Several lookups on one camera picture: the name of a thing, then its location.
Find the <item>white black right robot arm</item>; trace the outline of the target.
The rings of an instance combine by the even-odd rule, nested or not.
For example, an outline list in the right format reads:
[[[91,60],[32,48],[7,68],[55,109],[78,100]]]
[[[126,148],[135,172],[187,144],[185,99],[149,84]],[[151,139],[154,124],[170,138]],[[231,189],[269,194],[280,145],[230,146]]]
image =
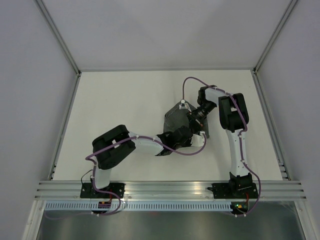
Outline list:
[[[205,86],[198,91],[197,103],[199,107],[187,115],[191,131],[203,131],[207,115],[218,108],[219,122],[227,134],[231,157],[229,181],[212,183],[207,189],[215,199],[256,199],[257,186],[253,183],[253,174],[246,167],[245,133],[249,114],[243,94],[224,93],[215,85]]]

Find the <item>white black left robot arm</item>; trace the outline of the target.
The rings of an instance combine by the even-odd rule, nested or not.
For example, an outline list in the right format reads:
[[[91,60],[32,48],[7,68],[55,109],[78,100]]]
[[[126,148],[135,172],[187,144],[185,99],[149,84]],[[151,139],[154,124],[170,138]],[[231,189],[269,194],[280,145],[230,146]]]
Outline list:
[[[97,168],[94,171],[95,183],[91,188],[92,193],[98,198],[108,195],[112,168],[119,165],[132,152],[160,157],[168,156],[172,150],[190,147],[192,136],[191,130],[186,126],[158,134],[151,140],[137,137],[123,124],[114,127],[92,142],[93,153],[110,147],[94,156],[97,160]]]

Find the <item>grey cloth napkin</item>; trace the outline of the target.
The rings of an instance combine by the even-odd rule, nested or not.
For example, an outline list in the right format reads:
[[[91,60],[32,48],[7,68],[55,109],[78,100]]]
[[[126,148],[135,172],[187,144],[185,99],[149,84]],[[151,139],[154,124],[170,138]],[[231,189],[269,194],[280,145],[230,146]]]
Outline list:
[[[174,132],[176,129],[186,126],[189,128],[189,121],[187,118],[187,114],[190,113],[191,111],[197,109],[193,105],[191,105],[188,101],[186,101],[189,105],[189,111],[188,110],[180,110],[179,109],[179,104],[180,101],[172,107],[167,113],[164,115],[164,125],[163,125],[163,131],[164,132]],[[207,138],[210,137],[209,134],[209,125],[207,122],[207,130],[205,131],[205,135]]]

